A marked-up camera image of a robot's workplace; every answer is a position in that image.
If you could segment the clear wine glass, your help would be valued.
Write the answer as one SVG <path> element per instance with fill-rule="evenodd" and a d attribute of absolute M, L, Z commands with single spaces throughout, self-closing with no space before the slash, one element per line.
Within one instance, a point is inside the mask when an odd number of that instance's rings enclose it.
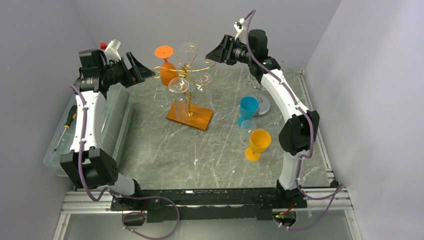
<path fill-rule="evenodd" d="M 196 63 L 197 45 L 194 42 L 186 41 L 183 42 L 179 49 L 182 53 L 183 65 L 189 66 L 189 70 L 197 70 L 198 65 Z"/>

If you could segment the gold wire glass rack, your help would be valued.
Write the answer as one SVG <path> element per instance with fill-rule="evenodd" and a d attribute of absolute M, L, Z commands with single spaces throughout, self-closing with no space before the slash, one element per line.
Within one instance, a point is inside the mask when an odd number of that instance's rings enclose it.
<path fill-rule="evenodd" d="M 198 79 L 193 79 L 192 75 L 208 70 L 215 65 L 206 60 L 207 67 L 193 68 L 192 64 L 199 53 L 198 48 L 189 44 L 184 48 L 183 52 L 186 54 L 194 53 L 194 56 L 185 64 L 181 62 L 177 52 L 171 46 L 162 45 L 154 51 L 154 55 L 163 60 L 161 66 L 154 67 L 156 73 L 159 74 L 156 79 L 160 79 L 161 84 L 167 87 L 170 92 L 181 95 L 173 102 L 166 119 L 205 132 L 208 129 L 214 111 L 192 103 L 193 93 L 191 86 L 195 86 L 201 91 L 211 83 L 212 78 L 205 74 Z M 169 61 L 172 56 L 176 56 L 179 68 Z"/>

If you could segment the clear tall glass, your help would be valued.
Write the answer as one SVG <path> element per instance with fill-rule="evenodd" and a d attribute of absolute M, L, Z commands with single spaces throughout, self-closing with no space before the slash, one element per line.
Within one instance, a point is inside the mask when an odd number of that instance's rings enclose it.
<path fill-rule="evenodd" d="M 257 129 L 255 121 L 249 119 L 244 120 L 239 129 L 239 137 L 242 142 L 248 143 L 251 134 Z"/>

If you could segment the clear plastic storage box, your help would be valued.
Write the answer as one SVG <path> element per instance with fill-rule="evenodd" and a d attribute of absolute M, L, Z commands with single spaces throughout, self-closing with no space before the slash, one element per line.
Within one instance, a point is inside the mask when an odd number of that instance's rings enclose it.
<path fill-rule="evenodd" d="M 60 166 L 60 155 L 69 152 L 73 139 L 75 138 L 76 122 L 73 121 L 70 128 L 67 130 L 64 124 L 69 110 L 76 103 L 76 98 L 72 96 L 68 101 L 65 112 L 61 117 L 43 159 L 43 164 L 58 177 L 67 176 Z M 133 99 L 128 89 L 121 84 L 112 85 L 107 93 L 105 110 L 101 115 L 100 138 L 102 149 L 116 161 L 117 165 L 121 162 L 133 111 Z"/>

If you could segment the clear pink tinted glass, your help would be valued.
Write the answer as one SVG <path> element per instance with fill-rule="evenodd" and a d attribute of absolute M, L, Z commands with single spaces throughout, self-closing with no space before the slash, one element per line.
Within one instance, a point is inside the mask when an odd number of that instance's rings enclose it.
<path fill-rule="evenodd" d="M 170 121 L 186 124 L 191 116 L 189 82 L 183 77 L 174 78 L 168 85 L 168 90 L 176 95 L 166 118 Z"/>

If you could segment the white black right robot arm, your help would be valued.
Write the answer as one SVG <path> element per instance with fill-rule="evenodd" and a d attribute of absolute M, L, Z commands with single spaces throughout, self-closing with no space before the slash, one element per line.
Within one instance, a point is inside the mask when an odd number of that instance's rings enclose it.
<path fill-rule="evenodd" d="M 301 163 L 313 155 L 320 115 L 302 103 L 287 83 L 279 63 L 269 56 L 265 31 L 251 30 L 246 40 L 243 43 L 226 34 L 205 57 L 230 66 L 236 63 L 247 64 L 251 75 L 267 90 L 280 110 L 285 122 L 278 141 L 284 155 L 275 200 L 280 207 L 287 208 L 301 193 Z"/>

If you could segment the orange plastic goblet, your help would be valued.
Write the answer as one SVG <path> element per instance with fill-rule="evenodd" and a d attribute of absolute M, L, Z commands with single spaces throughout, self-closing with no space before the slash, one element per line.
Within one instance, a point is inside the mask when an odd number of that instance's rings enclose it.
<path fill-rule="evenodd" d="M 177 68 L 169 62 L 169 58 L 174 54 L 174 49 L 168 45 L 162 45 L 156 48 L 154 54 L 157 58 L 163 59 L 164 62 L 161 66 L 157 67 L 160 73 L 160 81 L 165 87 L 169 86 L 169 83 L 179 77 Z"/>

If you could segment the blue plastic goblet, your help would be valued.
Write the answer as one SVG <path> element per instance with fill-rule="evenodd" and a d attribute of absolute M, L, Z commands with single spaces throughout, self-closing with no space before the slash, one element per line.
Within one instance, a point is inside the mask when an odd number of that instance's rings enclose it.
<path fill-rule="evenodd" d="M 237 119 L 237 125 L 240 127 L 246 120 L 251 120 L 259 108 L 259 102 L 255 97 L 245 96 L 240 100 L 240 117 Z"/>

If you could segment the chrome wire glass rack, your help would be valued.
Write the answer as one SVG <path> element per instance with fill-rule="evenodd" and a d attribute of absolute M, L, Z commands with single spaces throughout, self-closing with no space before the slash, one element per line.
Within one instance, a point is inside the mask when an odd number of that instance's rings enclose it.
<path fill-rule="evenodd" d="M 267 90 L 257 81 L 257 79 L 252 76 L 250 73 L 242 77 L 244 84 L 252 88 L 252 93 L 249 94 L 249 97 L 256 98 L 258 101 L 258 109 L 256 111 L 255 117 L 263 117 L 267 115 L 271 110 L 271 101 L 264 95 L 264 92 Z"/>

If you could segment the yellow plastic goblet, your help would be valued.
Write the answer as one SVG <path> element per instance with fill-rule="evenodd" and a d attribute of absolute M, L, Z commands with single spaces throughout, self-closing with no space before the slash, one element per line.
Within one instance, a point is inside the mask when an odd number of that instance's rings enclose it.
<path fill-rule="evenodd" d="M 251 162 L 258 161 L 271 142 L 271 135 L 266 130 L 254 130 L 249 138 L 249 146 L 244 152 L 245 157 Z"/>

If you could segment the clear small glass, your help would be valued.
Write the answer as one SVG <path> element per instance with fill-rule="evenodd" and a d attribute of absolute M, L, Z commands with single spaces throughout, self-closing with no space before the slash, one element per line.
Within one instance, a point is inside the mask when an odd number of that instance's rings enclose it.
<path fill-rule="evenodd" d="M 195 78 L 196 90 L 195 97 L 197 102 L 202 104 L 208 104 L 212 101 L 212 76 L 209 73 L 199 73 Z"/>

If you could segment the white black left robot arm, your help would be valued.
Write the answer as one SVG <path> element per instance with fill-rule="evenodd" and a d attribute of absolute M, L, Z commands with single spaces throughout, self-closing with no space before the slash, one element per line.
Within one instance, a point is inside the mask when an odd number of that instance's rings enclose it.
<path fill-rule="evenodd" d="M 102 144 L 102 114 L 105 109 L 110 86 L 121 84 L 132 87 L 155 76 L 155 73 L 140 63 L 131 52 L 126 52 L 131 64 L 127 68 L 124 58 L 112 60 L 101 49 L 79 52 L 81 67 L 79 77 L 70 87 L 76 99 L 76 125 L 69 152 L 60 156 L 60 166 L 78 189 L 83 189 L 94 201 L 101 197 L 91 190 L 102 188 L 118 198 L 131 210 L 144 203 L 140 186 L 136 180 L 118 172 L 115 159 Z"/>

